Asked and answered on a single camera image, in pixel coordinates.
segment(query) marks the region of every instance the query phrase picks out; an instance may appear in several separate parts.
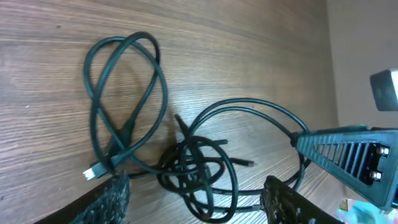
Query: usb connector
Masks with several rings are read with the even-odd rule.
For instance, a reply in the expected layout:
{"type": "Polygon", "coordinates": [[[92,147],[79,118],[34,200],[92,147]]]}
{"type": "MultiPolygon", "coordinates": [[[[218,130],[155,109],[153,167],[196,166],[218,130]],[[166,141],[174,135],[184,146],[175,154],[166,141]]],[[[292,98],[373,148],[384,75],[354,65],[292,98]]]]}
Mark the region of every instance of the usb connector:
{"type": "MultiPolygon", "coordinates": [[[[116,167],[121,161],[121,157],[119,155],[116,155],[111,158],[109,165],[111,167],[116,167]]],[[[102,165],[102,163],[100,162],[97,162],[96,164],[93,164],[88,170],[84,171],[83,175],[86,177],[86,180],[91,180],[94,178],[101,178],[107,173],[108,171],[105,169],[104,165],[102,165]]]]}

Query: wooden surface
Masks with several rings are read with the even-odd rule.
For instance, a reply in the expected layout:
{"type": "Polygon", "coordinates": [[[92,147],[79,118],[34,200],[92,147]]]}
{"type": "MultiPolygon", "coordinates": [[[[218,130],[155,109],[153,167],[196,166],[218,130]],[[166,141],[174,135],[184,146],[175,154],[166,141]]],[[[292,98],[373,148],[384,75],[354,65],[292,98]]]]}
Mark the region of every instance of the wooden surface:
{"type": "MultiPolygon", "coordinates": [[[[226,98],[276,102],[312,129],[337,124],[325,1],[0,1],[0,223],[37,221],[103,181],[87,182],[81,174],[95,161],[83,59],[98,40],[141,30],[160,43],[170,91],[164,122],[137,151],[150,164],[169,143],[181,139],[174,113],[191,123],[206,106],[226,98]]],[[[94,78],[112,49],[95,58],[94,78]]],[[[118,126],[135,107],[151,73],[134,50],[116,65],[102,100],[118,126]]],[[[152,125],[160,97],[157,86],[139,117],[135,140],[152,125]]],[[[280,113],[249,106],[299,130],[280,113]]],[[[105,144],[109,134],[102,123],[99,130],[105,144]]],[[[198,134],[229,139],[224,149],[230,156],[256,161],[256,167],[236,168],[240,189],[261,187],[271,174],[286,179],[298,168],[289,140],[250,114],[221,114],[198,134]]],[[[228,188],[229,182],[217,185],[228,188]]],[[[198,222],[154,178],[132,181],[131,187],[128,222],[198,222]]],[[[315,165],[305,174],[300,193],[328,212],[343,195],[341,184],[315,165]]],[[[229,203],[228,198],[216,199],[229,203]]],[[[257,201],[247,197],[239,204],[257,201]]],[[[231,223],[265,221],[264,213],[254,212],[236,215],[231,223]]]]}

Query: gray wall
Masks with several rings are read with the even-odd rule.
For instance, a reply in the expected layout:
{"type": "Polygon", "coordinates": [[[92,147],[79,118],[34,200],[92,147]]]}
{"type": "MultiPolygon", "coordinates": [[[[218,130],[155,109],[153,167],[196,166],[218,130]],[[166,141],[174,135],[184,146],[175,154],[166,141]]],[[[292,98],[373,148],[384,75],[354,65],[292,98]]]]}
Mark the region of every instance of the gray wall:
{"type": "Polygon", "coordinates": [[[340,126],[397,127],[398,112],[380,112],[369,76],[398,68],[398,0],[328,0],[340,126]]]}

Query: bolt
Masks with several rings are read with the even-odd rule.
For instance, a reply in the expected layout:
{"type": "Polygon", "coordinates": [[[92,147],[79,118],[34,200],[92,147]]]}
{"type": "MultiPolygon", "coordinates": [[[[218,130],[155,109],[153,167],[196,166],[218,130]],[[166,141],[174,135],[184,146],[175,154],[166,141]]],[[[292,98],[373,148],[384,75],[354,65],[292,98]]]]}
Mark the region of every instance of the bolt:
{"type": "Polygon", "coordinates": [[[374,180],[380,180],[381,179],[381,173],[380,172],[376,172],[376,171],[372,171],[371,172],[371,178],[374,180]]]}
{"type": "Polygon", "coordinates": [[[377,149],[377,153],[382,155],[382,156],[386,156],[388,155],[388,153],[390,152],[390,149],[387,147],[380,147],[377,149]]]}

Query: black cable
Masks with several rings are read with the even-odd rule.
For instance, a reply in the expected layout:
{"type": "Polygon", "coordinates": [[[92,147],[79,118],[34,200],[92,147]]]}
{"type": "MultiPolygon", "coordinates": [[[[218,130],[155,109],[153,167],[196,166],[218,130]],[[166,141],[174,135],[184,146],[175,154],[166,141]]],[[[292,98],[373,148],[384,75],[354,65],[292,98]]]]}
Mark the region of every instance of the black cable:
{"type": "MultiPolygon", "coordinates": [[[[223,112],[243,111],[268,120],[278,127],[283,133],[285,133],[291,140],[294,140],[294,135],[286,127],[281,125],[274,118],[271,118],[260,111],[242,106],[227,106],[216,109],[217,107],[229,105],[231,103],[255,103],[269,106],[292,118],[304,131],[309,131],[306,125],[298,117],[296,117],[296,115],[275,103],[254,98],[235,98],[222,100],[213,103],[204,109],[196,117],[191,126],[187,126],[183,122],[182,118],[176,115],[175,118],[185,139],[182,142],[170,146],[167,150],[165,150],[157,165],[149,166],[138,159],[134,155],[134,152],[143,144],[145,144],[159,127],[160,122],[164,117],[168,100],[167,85],[163,71],[160,67],[160,49],[155,38],[146,32],[136,32],[135,34],[126,38],[105,38],[95,44],[87,53],[83,74],[87,93],[92,99],[90,111],[90,136],[93,144],[93,150],[99,160],[99,163],[92,166],[89,170],[90,174],[85,174],[86,177],[88,179],[92,177],[99,178],[108,172],[112,175],[118,175],[117,170],[115,170],[116,166],[126,158],[130,158],[144,170],[139,173],[129,174],[130,179],[139,179],[149,175],[156,175],[159,184],[163,186],[164,189],[179,194],[184,199],[188,209],[192,212],[192,214],[204,222],[224,223],[230,220],[235,213],[252,212],[261,209],[260,205],[237,207],[239,196],[260,195],[261,189],[238,190],[238,180],[236,178],[236,172],[234,170],[233,164],[250,167],[254,165],[254,162],[244,159],[229,158],[225,151],[220,147],[220,145],[226,144],[227,140],[212,141],[208,138],[195,136],[195,131],[205,121],[223,112]],[[147,39],[153,44],[155,48],[155,57],[145,47],[137,42],[139,39],[147,39]],[[106,62],[104,69],[101,72],[101,76],[95,88],[93,88],[93,84],[90,79],[90,66],[93,58],[99,49],[115,42],[119,43],[119,45],[112,53],[109,60],[106,62]],[[140,50],[154,66],[155,71],[144,95],[138,102],[136,109],[132,112],[131,117],[126,121],[121,129],[116,129],[107,112],[101,105],[100,99],[105,83],[112,69],[122,53],[130,46],[140,50]],[[160,80],[163,94],[162,106],[160,107],[159,115],[148,133],[138,142],[133,144],[131,136],[135,127],[136,119],[151,91],[153,90],[157,79],[160,80]],[[111,140],[106,146],[105,155],[98,142],[98,133],[96,127],[97,114],[104,121],[105,126],[111,133],[111,140]],[[206,157],[200,150],[200,148],[203,146],[212,147],[219,154],[219,157],[206,157]],[[209,163],[214,163],[219,166],[219,169],[215,174],[210,172],[210,168],[208,167],[209,163]],[[223,175],[225,169],[229,172],[229,176],[231,178],[231,190],[211,187],[211,185],[223,175]],[[199,202],[196,199],[195,192],[199,190],[205,191],[207,203],[199,202]],[[231,205],[229,207],[215,206],[213,194],[229,195],[231,197],[231,205]],[[222,218],[212,218],[215,212],[224,213],[225,215],[222,218]]],[[[286,184],[291,184],[296,181],[293,186],[294,190],[298,189],[303,179],[305,168],[310,164],[310,160],[307,159],[304,161],[303,155],[299,154],[298,156],[300,159],[300,167],[298,172],[285,181],[286,184]]]]}

